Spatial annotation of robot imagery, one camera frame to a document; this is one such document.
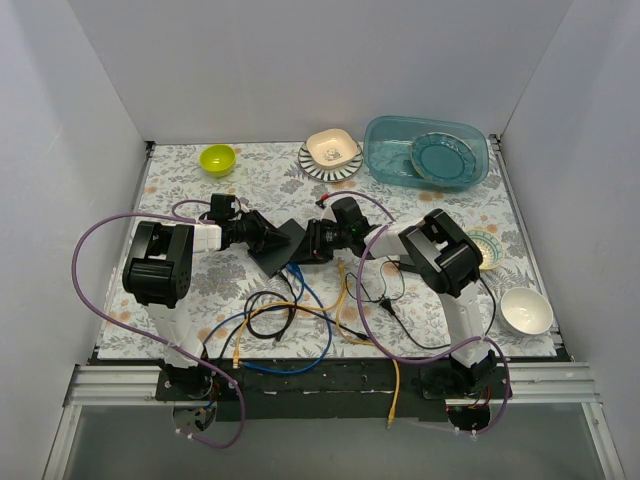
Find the black network switch box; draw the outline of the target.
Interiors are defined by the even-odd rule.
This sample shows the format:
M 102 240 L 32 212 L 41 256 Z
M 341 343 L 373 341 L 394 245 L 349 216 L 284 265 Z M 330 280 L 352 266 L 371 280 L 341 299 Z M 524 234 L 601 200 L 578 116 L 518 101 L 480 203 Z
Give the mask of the black network switch box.
M 249 257 L 267 277 L 273 277 L 286 266 L 305 236 L 305 229 L 295 219 L 286 221 L 278 231 L 287 239 L 279 244 L 268 243 L 260 252 L 248 251 Z

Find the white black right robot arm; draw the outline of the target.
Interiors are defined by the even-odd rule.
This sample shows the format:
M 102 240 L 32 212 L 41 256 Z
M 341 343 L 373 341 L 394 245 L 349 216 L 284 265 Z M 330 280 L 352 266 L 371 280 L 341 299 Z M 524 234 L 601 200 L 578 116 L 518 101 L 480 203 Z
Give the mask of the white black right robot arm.
M 307 223 L 304 236 L 290 257 L 294 264 L 325 264 L 336 250 L 348 249 L 363 262 L 397 256 L 401 266 L 418 274 L 437 294 L 447 322 L 451 348 L 431 358 L 409 359 L 381 351 L 407 365 L 427 365 L 449 357 L 454 389 L 475 397 L 489 384 L 496 355 L 486 338 L 478 302 L 482 254 L 475 243 L 443 210 L 405 223 L 369 222 L 355 199 L 330 205 L 331 213 Z

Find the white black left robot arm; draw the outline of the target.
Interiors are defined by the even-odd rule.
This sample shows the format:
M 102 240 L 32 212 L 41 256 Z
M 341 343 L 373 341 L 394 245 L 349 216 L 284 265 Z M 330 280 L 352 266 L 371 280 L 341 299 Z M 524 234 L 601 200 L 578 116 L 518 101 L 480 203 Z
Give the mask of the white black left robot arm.
M 194 224 L 138 224 L 122 282 L 169 343 L 161 369 L 171 386 L 193 400 L 205 398 L 213 386 L 210 370 L 198 363 L 208 359 L 206 348 L 181 302 L 190 288 L 193 256 L 244 243 L 254 262 L 273 276 L 289 262 L 303 237 L 304 229 L 295 220 L 276 227 L 225 194 L 212 195 L 209 211 Z

